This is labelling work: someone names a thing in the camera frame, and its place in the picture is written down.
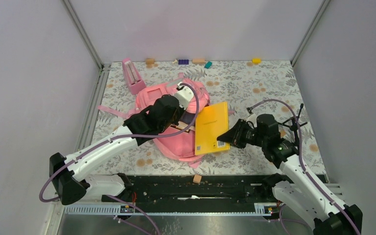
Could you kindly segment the pink student backpack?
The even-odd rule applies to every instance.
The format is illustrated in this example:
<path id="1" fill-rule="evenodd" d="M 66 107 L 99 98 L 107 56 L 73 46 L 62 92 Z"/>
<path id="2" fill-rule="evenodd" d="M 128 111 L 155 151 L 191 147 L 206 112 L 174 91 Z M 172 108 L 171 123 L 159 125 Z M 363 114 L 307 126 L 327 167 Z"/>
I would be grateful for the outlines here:
<path id="1" fill-rule="evenodd" d="M 123 119 L 128 119 L 131 115 L 139 113 L 142 109 L 146 108 L 149 105 L 153 105 L 155 100 L 160 98 L 165 94 L 174 94 L 176 92 L 176 84 L 179 82 L 184 82 L 190 84 L 196 91 L 199 97 L 199 107 L 200 111 L 210 105 L 210 95 L 205 89 L 205 86 L 201 82 L 192 81 L 189 78 L 185 77 L 181 72 L 179 73 L 178 79 L 162 83 L 159 85 L 149 86 L 141 90 L 136 95 L 135 108 L 129 110 L 128 112 L 120 112 L 114 110 L 110 107 L 98 106 L 98 110 L 104 111 L 116 115 Z M 194 117 L 196 110 L 195 100 L 192 100 L 189 104 L 189 108 L 183 114 L 180 120 L 189 124 Z M 163 134 L 173 134 L 180 130 L 168 127 Z M 190 131 L 189 133 L 184 132 L 168 138 L 158 138 L 153 140 L 158 149 L 163 153 L 164 156 L 178 160 L 181 162 L 187 162 L 188 165 L 192 168 L 196 168 L 199 165 L 199 160 L 203 157 L 202 155 L 195 154 L 195 131 Z"/>

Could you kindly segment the yellow notebook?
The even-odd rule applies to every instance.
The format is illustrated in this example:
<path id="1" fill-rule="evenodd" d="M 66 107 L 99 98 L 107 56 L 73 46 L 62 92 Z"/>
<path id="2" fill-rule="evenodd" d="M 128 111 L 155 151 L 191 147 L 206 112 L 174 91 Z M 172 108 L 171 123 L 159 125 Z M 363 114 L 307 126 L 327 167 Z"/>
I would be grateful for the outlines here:
<path id="1" fill-rule="evenodd" d="M 195 122 L 195 154 L 205 155 L 230 149 L 217 138 L 229 130 L 227 102 L 204 107 Z"/>

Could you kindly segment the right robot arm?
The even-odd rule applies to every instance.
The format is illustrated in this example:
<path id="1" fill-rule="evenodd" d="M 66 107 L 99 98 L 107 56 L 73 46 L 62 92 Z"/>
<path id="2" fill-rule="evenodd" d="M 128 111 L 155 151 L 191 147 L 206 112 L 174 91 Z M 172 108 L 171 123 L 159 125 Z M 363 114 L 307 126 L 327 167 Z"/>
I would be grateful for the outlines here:
<path id="1" fill-rule="evenodd" d="M 281 137 L 278 122 L 272 114 L 261 114 L 256 122 L 239 119 L 217 140 L 236 148 L 246 145 L 260 147 L 265 158 L 281 171 L 262 183 L 263 199 L 282 202 L 279 221 L 283 224 L 285 207 L 292 209 L 312 229 L 315 235 L 359 235 L 362 231 L 363 213 L 357 205 L 349 206 L 332 192 L 303 159 L 303 142 L 299 114 L 286 103 L 292 116 L 288 126 L 294 133 L 294 141 Z"/>

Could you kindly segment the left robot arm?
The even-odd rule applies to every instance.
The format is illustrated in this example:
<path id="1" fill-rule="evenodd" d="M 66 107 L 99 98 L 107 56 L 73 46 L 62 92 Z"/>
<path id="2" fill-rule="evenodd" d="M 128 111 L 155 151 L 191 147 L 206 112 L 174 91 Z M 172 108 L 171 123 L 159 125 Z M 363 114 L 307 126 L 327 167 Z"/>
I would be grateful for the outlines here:
<path id="1" fill-rule="evenodd" d="M 180 82 L 175 94 L 165 94 L 156 99 L 153 105 L 131 115 L 116 131 L 95 144 L 67 156 L 59 152 L 53 154 L 49 158 L 49 179 L 39 192 L 39 200 L 44 203 L 60 200 L 62 205 L 70 205 L 92 193 L 127 201 L 132 196 L 132 188 L 120 176 L 97 176 L 94 183 L 88 181 L 88 176 L 122 152 L 149 140 L 182 134 L 184 130 L 172 134 L 165 134 L 164 131 L 178 123 L 192 100 L 195 101 L 194 115 L 197 116 L 197 92 L 191 85 Z"/>

